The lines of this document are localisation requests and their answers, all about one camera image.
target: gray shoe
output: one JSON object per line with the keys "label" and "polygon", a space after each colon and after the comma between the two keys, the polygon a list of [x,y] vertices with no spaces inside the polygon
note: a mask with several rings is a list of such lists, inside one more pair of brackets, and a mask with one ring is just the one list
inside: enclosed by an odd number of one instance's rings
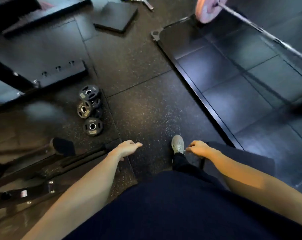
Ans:
{"label": "gray shoe", "polygon": [[176,135],[172,138],[171,146],[174,153],[183,153],[184,152],[184,141],[180,135]]}

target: pink weight plate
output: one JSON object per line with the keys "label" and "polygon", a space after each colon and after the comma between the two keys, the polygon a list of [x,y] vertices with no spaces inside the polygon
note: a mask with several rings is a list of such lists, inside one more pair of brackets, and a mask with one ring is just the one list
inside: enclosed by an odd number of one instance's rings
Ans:
{"label": "pink weight plate", "polygon": [[195,8],[196,18],[203,24],[211,22],[222,10],[216,7],[217,2],[225,4],[227,0],[198,0]]}

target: dark navy shirt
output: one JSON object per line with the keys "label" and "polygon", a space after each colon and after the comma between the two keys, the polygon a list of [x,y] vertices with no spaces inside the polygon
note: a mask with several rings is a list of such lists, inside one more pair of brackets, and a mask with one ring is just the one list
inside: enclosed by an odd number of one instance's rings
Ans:
{"label": "dark navy shirt", "polygon": [[135,185],[65,239],[302,239],[302,226],[187,174]]}

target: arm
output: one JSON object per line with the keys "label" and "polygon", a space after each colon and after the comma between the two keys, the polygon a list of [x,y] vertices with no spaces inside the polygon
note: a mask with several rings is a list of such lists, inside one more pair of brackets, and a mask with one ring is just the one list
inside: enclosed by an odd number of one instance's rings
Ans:
{"label": "arm", "polygon": [[284,182],[241,164],[209,147],[193,141],[187,151],[206,157],[224,175],[230,190],[302,225],[302,194]]}
{"label": "arm", "polygon": [[118,145],[61,195],[22,240],[60,240],[101,210],[108,199],[119,160],[141,146],[131,140]]}

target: black weight plate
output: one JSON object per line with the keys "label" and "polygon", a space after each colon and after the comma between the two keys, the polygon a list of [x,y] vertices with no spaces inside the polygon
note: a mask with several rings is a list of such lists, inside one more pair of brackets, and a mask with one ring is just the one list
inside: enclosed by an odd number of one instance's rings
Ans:
{"label": "black weight plate", "polygon": [[78,115],[82,119],[86,119],[92,113],[92,106],[89,101],[81,101],[77,106]]}
{"label": "black weight plate", "polygon": [[103,122],[98,118],[87,118],[83,125],[83,130],[89,136],[97,136],[103,130]]}
{"label": "black weight plate", "polygon": [[83,87],[79,93],[82,100],[92,101],[100,97],[100,89],[95,85],[86,85]]}
{"label": "black weight plate", "polygon": [[101,119],[102,114],[103,114],[103,110],[102,109],[95,109],[92,112],[91,117]]}
{"label": "black weight plate", "polygon": [[100,98],[97,98],[95,100],[91,101],[91,105],[93,109],[99,109],[102,106],[102,100]]}

